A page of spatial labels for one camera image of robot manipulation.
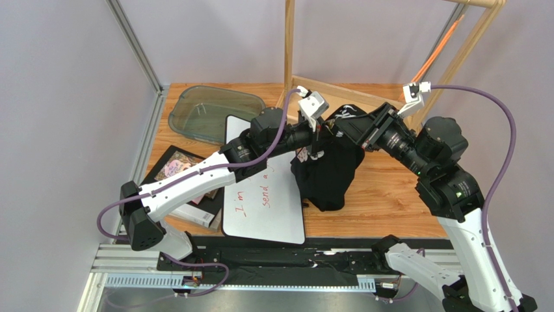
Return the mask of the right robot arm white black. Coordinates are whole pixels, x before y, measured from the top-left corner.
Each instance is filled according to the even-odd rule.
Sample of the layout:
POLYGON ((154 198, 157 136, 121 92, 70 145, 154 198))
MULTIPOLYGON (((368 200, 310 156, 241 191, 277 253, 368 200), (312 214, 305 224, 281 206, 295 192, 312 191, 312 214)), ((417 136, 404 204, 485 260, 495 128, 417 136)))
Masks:
POLYGON ((375 248, 387 268, 402 272, 433 294, 446 311, 536 311, 534 298, 510 281, 484 223, 484 196, 460 165, 468 147, 452 118, 433 117, 426 128, 408 128, 385 103, 372 112, 344 105, 328 118, 338 141, 365 151, 382 150, 417 177, 415 189, 446 232, 462 268, 451 272, 387 236, 375 248))

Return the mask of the black floral t shirt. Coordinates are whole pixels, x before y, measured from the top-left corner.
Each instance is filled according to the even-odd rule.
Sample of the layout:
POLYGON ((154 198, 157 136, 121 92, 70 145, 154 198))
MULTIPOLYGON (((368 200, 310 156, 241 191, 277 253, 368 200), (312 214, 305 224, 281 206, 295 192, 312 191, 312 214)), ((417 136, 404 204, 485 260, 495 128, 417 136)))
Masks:
POLYGON ((315 161, 302 148, 291 161, 300 197, 323 212, 342 209, 346 192, 364 158, 364 149, 343 146, 334 138, 324 147, 324 155, 315 161))

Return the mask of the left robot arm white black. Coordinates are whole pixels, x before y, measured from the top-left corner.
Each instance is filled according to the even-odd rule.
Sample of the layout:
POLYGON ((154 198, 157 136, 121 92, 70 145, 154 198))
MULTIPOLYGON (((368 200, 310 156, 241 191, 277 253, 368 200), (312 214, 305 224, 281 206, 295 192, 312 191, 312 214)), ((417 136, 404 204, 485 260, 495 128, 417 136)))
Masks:
POLYGON ((308 105, 294 125, 286 123, 282 109, 264 109, 249 128, 202 162, 156 183, 124 183, 117 204, 131 249, 188 257, 194 246, 190 236, 165 224, 165 216, 205 193, 264 171, 269 158, 312 145, 327 109, 308 105))

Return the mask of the orange plastic hanger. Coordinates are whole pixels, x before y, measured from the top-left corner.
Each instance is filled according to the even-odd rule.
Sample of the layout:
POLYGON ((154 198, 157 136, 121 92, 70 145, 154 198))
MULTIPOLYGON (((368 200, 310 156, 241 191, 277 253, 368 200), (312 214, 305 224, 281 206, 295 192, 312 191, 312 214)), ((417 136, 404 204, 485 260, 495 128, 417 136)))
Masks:
POLYGON ((415 83, 420 80, 422 80, 424 74, 426 74, 429 70, 429 68, 433 65, 434 61, 438 58, 444 47, 447 45, 448 41, 452 37, 453 33, 456 31, 456 28, 458 27, 459 23, 464 19, 464 14, 462 14, 459 18, 457 18, 453 24, 448 28, 447 32, 442 36, 436 47, 433 49, 432 53, 428 57, 428 59, 425 61, 425 63, 422 65, 422 67, 419 69, 419 71, 416 73, 416 75, 412 78, 411 82, 415 83))

